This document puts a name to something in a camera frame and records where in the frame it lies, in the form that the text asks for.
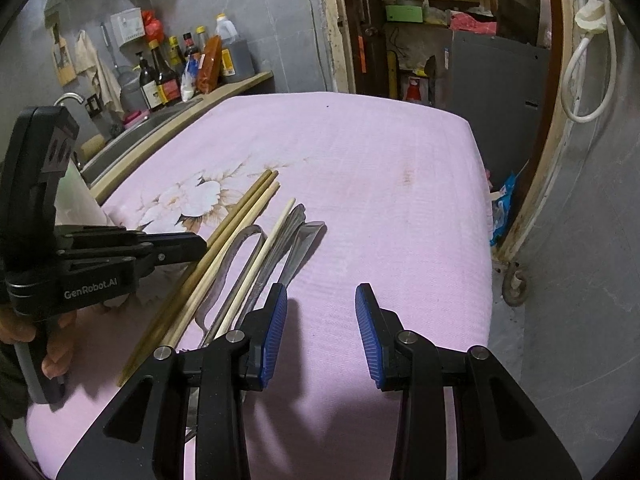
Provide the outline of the person's left hand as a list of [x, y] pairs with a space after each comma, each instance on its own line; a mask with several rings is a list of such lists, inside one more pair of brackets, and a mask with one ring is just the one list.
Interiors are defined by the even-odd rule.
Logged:
[[[74, 353], [77, 312], [68, 312], [58, 318], [49, 335], [47, 354], [41, 363], [43, 375], [49, 379], [63, 376], [70, 368]], [[1, 306], [1, 341], [4, 344], [31, 342], [36, 336], [35, 326], [20, 318], [10, 306]]]

